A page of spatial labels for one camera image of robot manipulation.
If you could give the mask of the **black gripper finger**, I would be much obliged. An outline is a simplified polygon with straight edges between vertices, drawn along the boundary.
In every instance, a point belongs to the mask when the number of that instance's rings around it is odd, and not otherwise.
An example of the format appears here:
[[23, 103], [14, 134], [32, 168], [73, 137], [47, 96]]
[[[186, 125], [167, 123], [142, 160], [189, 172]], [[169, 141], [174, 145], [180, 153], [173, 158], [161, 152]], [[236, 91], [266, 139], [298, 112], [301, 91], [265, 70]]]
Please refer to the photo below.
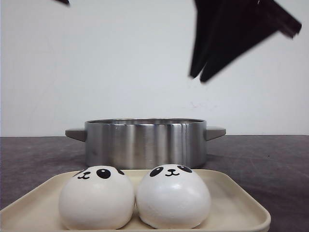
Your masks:
[[207, 82], [238, 57], [279, 31], [294, 38], [302, 24], [274, 0], [225, 0], [200, 75]]
[[211, 55], [218, 51], [230, 26], [231, 2], [228, 0], [196, 0], [196, 35], [190, 76], [195, 78], [205, 68]]
[[55, 1], [60, 2], [61, 4], [64, 4], [65, 6], [70, 6], [69, 0], [55, 0]]

